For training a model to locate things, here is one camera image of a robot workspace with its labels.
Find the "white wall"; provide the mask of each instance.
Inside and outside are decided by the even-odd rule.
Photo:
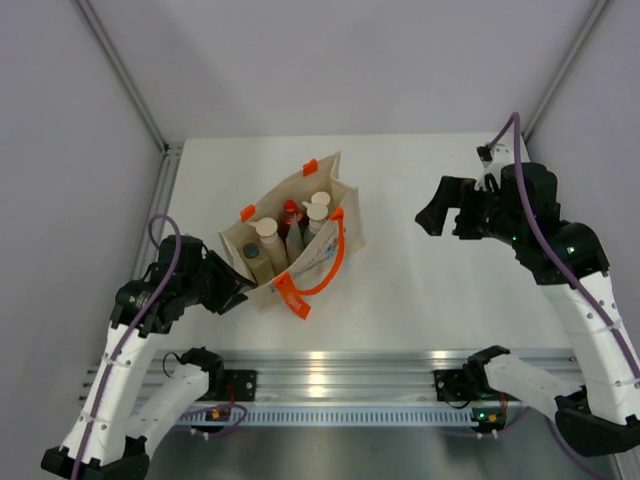
[[[529,153],[559,178],[567,219],[592,226],[640,348],[640,2],[613,2]]]
[[[524,119],[593,0],[93,0],[160,129],[473,131]]]
[[[51,479],[159,154],[68,0],[3,2],[0,65],[0,476]]]

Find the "white table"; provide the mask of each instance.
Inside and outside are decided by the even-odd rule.
[[[224,256],[217,232],[310,158],[342,151],[341,178],[360,187],[367,245],[311,297],[306,321],[245,302],[224,316],[192,307],[167,348],[213,351],[415,351],[567,348],[531,274],[497,240],[429,237],[414,222],[442,175],[477,177],[485,134],[188,140],[169,207],[183,232]],[[170,234],[170,227],[165,229]]]

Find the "gray floor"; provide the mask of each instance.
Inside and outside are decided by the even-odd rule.
[[[620,478],[608,457],[582,460]],[[246,428],[215,440],[169,434],[148,480],[562,479],[589,476],[531,413],[498,441],[429,428]]]

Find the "white bottle cap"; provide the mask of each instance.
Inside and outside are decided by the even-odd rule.
[[[325,207],[328,207],[331,203],[331,195],[329,195],[327,192],[316,192],[311,196],[311,203],[319,203],[321,205],[324,205]]]
[[[304,206],[307,207],[307,217],[312,222],[321,222],[329,215],[329,209],[321,203],[304,202]]]
[[[255,227],[260,238],[264,240],[268,240],[278,233],[278,222],[271,217],[264,217],[257,222],[249,222],[249,225]]]

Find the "bottle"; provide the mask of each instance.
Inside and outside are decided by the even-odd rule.
[[[257,222],[250,222],[249,225],[255,227],[260,236],[260,243],[271,259],[273,271],[276,275],[280,275],[287,269],[289,262],[284,242],[278,236],[278,222],[273,218],[264,217]]]
[[[333,206],[333,200],[331,199],[331,195],[329,195],[327,192],[323,192],[322,190],[314,193],[311,196],[311,203],[320,203],[324,205],[329,210],[329,215],[331,215],[335,210],[335,207]]]
[[[269,256],[258,244],[253,242],[245,243],[244,247],[242,247],[242,257],[258,285],[269,283],[275,277]]]
[[[294,202],[293,200],[287,200],[286,202],[284,202],[284,218],[282,219],[280,228],[278,229],[278,233],[283,240],[287,238],[289,228],[291,227],[291,221],[294,218],[298,222],[298,226],[300,227],[300,229],[303,229],[307,226],[307,216],[300,211],[296,202]]]
[[[304,236],[302,237],[304,246],[306,247],[316,237],[322,226],[327,221],[329,210],[326,206],[320,203],[302,202],[302,204],[307,207],[307,216],[309,217],[309,228],[307,228],[304,232]]]
[[[296,261],[296,259],[302,254],[304,250],[304,243],[302,241],[302,233],[300,233],[300,227],[298,221],[294,218],[287,233],[287,257],[289,257],[289,265]]]

